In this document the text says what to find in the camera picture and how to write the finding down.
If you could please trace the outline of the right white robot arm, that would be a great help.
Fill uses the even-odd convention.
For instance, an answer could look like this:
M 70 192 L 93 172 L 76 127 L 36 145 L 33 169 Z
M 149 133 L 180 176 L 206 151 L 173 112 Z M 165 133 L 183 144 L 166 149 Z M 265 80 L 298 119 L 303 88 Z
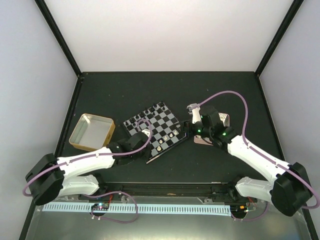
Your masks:
M 232 127 L 224 125 L 214 107 L 201 108 L 193 103 L 187 106 L 187 110 L 192 117 L 184 123 L 189 135 L 208 139 L 214 147 L 242 160 L 264 177 L 264 180 L 239 177 L 227 189 L 230 200 L 238 202 L 243 197 L 260 199 L 273 204 L 285 216 L 292 217 L 315 195 L 302 164 L 290 164 L 252 144 Z

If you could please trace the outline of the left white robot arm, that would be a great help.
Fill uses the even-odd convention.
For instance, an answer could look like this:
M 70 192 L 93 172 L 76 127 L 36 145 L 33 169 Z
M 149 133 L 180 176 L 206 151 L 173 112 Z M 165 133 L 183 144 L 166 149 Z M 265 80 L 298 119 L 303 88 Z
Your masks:
M 44 155 L 25 176 L 22 194 L 37 206 L 58 197 L 88 195 L 97 200 L 108 192 L 94 171 L 130 164 L 151 151 L 152 134 L 144 129 L 126 140 L 112 142 L 98 150 L 68 157 Z

